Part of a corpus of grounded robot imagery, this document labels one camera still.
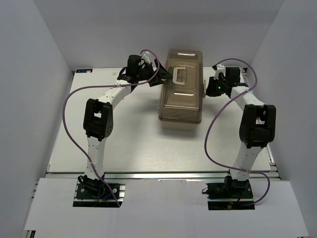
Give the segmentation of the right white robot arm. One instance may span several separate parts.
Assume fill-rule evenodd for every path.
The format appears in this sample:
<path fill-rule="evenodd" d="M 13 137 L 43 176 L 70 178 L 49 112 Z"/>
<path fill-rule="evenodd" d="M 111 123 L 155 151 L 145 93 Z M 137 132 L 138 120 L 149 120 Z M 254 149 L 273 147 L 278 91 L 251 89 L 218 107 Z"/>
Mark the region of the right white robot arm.
<path fill-rule="evenodd" d="M 223 186 L 224 193 L 234 198 L 242 191 L 238 181 L 249 179 L 259 153 L 274 140 L 276 107 L 257 99 L 248 84 L 242 81 L 240 68 L 217 64 L 213 69 L 215 74 L 210 77 L 207 95 L 218 97 L 225 94 L 243 112 L 239 127 L 241 146 L 234 165 L 229 170 L 232 180 Z"/>

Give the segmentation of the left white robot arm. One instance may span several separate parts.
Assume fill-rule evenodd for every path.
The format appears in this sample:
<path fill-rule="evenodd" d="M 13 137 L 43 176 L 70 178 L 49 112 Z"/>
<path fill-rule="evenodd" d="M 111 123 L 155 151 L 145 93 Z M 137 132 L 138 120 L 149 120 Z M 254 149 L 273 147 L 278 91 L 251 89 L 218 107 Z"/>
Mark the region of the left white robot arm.
<path fill-rule="evenodd" d="M 173 78 L 171 68 L 166 70 L 157 59 L 155 65 L 157 71 L 146 56 L 130 55 L 127 66 L 118 75 L 117 85 L 86 103 L 83 128 L 87 135 L 89 159 L 84 176 L 78 180 L 94 198 L 101 197 L 105 191 L 101 181 L 104 177 L 103 159 L 106 140 L 113 131 L 114 108 L 131 94 L 139 82 L 146 81 L 153 87 Z"/>

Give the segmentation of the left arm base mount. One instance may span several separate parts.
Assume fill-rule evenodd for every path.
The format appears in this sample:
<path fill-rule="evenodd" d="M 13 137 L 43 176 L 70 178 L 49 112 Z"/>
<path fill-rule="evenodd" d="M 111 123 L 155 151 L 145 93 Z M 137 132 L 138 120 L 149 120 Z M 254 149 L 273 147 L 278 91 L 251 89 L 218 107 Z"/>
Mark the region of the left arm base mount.
<path fill-rule="evenodd" d="M 125 194 L 125 184 L 79 176 L 75 189 L 73 207 L 119 208 Z"/>

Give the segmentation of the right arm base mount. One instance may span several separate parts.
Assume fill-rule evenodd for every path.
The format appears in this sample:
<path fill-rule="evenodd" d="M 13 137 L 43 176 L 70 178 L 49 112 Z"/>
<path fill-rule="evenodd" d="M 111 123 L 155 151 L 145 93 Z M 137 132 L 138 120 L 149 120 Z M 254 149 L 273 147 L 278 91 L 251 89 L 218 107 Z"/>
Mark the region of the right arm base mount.
<path fill-rule="evenodd" d="M 224 182 L 207 183 L 202 189 L 210 211 L 255 210 L 251 185 L 228 187 Z"/>

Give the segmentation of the beige plastic toolbox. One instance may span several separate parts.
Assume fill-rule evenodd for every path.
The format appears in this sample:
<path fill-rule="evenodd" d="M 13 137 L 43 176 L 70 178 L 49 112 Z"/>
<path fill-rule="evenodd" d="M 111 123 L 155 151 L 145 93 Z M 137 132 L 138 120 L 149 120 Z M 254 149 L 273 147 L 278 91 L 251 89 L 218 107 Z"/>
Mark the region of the beige plastic toolbox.
<path fill-rule="evenodd" d="M 203 53 L 168 50 L 165 63 L 172 75 L 166 79 L 158 102 L 158 119 L 163 129 L 195 130 L 202 121 L 205 83 Z"/>

